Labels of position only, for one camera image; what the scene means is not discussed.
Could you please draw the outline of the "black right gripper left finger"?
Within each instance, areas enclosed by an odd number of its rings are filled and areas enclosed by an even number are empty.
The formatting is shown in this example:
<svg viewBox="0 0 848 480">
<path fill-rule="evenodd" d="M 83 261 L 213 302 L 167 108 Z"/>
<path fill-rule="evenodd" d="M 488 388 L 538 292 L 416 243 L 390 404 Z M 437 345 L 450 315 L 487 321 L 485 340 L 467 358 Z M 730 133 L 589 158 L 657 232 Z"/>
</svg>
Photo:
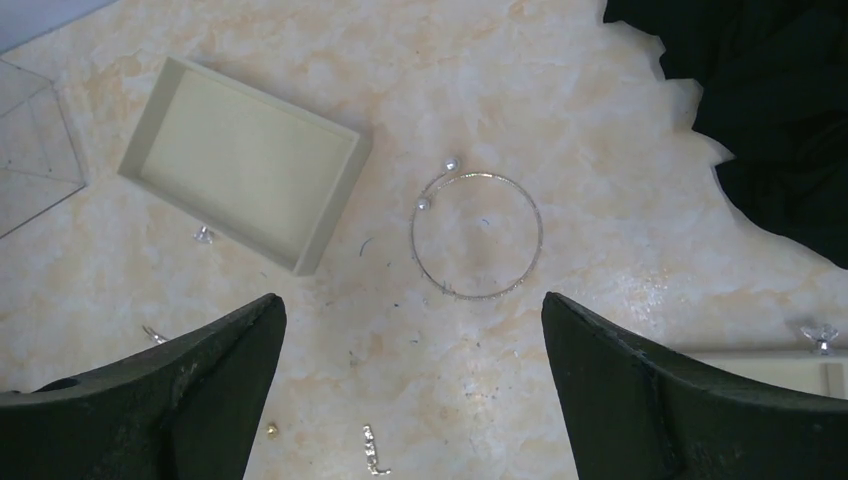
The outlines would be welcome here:
<svg viewBox="0 0 848 480">
<path fill-rule="evenodd" d="M 1 396 L 5 479 L 240 479 L 282 350 L 283 300 Z"/>
</svg>

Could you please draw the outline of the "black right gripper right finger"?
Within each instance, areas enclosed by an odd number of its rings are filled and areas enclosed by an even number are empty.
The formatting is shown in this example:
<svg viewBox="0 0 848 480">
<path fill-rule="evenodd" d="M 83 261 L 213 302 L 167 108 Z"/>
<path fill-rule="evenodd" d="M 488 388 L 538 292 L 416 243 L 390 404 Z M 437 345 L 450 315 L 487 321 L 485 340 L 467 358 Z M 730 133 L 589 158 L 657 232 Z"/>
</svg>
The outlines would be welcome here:
<svg viewBox="0 0 848 480">
<path fill-rule="evenodd" d="M 843 479 L 844 400 L 667 348 L 550 292 L 541 322 L 582 479 Z"/>
</svg>

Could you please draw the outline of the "clear acrylic box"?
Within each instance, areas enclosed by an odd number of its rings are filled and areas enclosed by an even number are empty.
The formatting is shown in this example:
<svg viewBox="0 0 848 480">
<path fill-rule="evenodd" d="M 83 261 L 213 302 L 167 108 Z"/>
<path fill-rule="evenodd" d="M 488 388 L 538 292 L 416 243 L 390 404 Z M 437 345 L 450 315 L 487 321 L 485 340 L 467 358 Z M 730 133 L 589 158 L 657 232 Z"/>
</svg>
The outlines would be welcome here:
<svg viewBox="0 0 848 480">
<path fill-rule="evenodd" d="M 1 235 L 86 186 L 53 82 L 1 63 Z"/>
</svg>

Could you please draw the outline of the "silver pearl-tipped bangle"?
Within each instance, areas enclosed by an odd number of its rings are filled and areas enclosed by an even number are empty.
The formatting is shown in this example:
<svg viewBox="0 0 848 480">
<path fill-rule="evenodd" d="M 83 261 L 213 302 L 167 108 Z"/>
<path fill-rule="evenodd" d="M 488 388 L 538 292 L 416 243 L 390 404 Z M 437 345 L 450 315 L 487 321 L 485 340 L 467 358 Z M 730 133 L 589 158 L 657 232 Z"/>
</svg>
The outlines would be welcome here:
<svg viewBox="0 0 848 480">
<path fill-rule="evenodd" d="M 490 301 L 534 273 L 544 224 L 535 200 L 516 181 L 468 170 L 450 157 L 415 196 L 408 238 L 426 284 L 453 299 Z"/>
</svg>

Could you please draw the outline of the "crystal knob of open tray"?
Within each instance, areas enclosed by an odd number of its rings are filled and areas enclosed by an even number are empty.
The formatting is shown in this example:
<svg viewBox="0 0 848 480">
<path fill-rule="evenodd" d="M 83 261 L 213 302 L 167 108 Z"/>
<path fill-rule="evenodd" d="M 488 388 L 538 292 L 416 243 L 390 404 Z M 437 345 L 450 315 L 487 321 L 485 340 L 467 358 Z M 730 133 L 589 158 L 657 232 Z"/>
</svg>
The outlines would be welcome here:
<svg viewBox="0 0 848 480">
<path fill-rule="evenodd" d="M 193 239 L 202 244 L 212 244 L 214 241 L 214 232 L 207 226 L 201 226 L 193 235 Z"/>
</svg>

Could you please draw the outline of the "beige compartment tray right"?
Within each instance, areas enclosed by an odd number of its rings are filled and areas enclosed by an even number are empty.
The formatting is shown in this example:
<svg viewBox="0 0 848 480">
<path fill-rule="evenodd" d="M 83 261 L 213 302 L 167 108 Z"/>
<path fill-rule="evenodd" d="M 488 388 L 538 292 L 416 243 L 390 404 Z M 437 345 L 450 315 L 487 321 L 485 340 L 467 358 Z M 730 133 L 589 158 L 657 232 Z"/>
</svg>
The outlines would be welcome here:
<svg viewBox="0 0 848 480">
<path fill-rule="evenodd" d="M 847 399 L 847 354 L 805 351 L 693 353 L 692 358 L 761 383 Z"/>
</svg>

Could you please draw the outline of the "crystal knob of right tray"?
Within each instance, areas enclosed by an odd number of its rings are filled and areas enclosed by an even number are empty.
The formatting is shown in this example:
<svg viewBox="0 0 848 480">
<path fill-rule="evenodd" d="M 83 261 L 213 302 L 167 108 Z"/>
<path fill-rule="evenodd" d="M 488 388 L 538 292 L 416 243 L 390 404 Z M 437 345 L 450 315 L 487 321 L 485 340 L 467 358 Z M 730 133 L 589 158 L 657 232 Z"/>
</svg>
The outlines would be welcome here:
<svg viewBox="0 0 848 480">
<path fill-rule="evenodd" d="M 832 342 L 839 336 L 840 332 L 831 324 L 804 325 L 800 328 L 804 337 L 813 342 L 812 352 L 817 355 L 827 356 L 831 354 Z"/>
</svg>

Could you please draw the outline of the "shallow beige open tray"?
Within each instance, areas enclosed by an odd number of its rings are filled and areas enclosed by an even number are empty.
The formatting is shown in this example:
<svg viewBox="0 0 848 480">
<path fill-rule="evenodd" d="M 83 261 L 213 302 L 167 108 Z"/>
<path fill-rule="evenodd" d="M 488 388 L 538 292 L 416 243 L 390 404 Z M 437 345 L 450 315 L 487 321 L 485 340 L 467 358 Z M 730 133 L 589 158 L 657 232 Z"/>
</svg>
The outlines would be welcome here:
<svg viewBox="0 0 848 480">
<path fill-rule="evenodd" d="M 371 150 L 368 135 L 171 56 L 118 174 L 303 277 Z"/>
</svg>

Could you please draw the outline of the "black cloth pile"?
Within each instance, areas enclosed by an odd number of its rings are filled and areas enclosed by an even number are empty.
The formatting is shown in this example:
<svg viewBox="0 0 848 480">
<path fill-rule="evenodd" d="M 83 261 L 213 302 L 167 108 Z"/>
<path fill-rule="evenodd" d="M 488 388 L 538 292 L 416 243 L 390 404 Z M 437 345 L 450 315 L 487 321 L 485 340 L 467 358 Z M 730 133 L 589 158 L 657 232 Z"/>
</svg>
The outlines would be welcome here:
<svg viewBox="0 0 848 480">
<path fill-rule="evenodd" d="M 692 128 L 730 151 L 728 200 L 845 267 L 846 3 L 619 0 L 603 19 L 659 38 L 664 76 L 701 86 Z"/>
</svg>

